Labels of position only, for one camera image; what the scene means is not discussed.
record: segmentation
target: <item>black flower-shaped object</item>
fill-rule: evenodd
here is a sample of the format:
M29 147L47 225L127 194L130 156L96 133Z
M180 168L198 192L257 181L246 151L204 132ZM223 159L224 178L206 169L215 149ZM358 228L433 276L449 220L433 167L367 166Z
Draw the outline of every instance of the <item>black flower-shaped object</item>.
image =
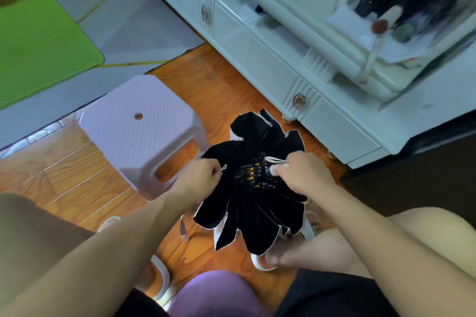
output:
M248 251L263 255L281 234L296 235L302 227L307 198L271 176L264 157L286 159L304 151L298 131L284 134L266 110L238 116L231 131L241 140L216 144L202 158L218 159L227 168L213 193L200 205L196 223L215 230L215 249L228 246L241 231Z

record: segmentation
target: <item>round purple stool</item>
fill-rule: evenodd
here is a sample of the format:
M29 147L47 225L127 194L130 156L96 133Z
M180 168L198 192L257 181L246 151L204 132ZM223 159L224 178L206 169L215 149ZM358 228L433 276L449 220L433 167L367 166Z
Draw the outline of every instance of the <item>round purple stool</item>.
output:
M251 286L230 271L205 272L172 299L171 317L270 317Z

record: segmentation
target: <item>green mat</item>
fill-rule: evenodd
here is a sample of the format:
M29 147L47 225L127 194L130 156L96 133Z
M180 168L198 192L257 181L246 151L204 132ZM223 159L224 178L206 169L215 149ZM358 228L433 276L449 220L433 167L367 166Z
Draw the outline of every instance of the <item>green mat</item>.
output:
M103 62L56 0L0 8L0 110Z

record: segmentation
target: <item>ornate metal knob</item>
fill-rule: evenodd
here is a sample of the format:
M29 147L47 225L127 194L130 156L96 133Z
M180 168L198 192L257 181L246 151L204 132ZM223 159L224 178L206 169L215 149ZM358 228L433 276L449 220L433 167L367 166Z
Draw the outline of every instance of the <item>ornate metal knob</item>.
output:
M210 10L208 10L208 7L205 4L202 4L202 19L205 25L210 26L211 25L211 14Z
M298 93L293 98L293 107L301 109L306 104L306 96L303 93Z

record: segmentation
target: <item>person's left hand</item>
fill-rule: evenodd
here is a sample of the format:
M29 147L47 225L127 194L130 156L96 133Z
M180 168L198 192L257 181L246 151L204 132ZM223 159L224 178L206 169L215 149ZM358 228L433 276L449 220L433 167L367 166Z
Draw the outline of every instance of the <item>person's left hand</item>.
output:
M177 178L170 191L179 195L187 208L200 203L217 187L222 175L220 168L216 159L193 160Z

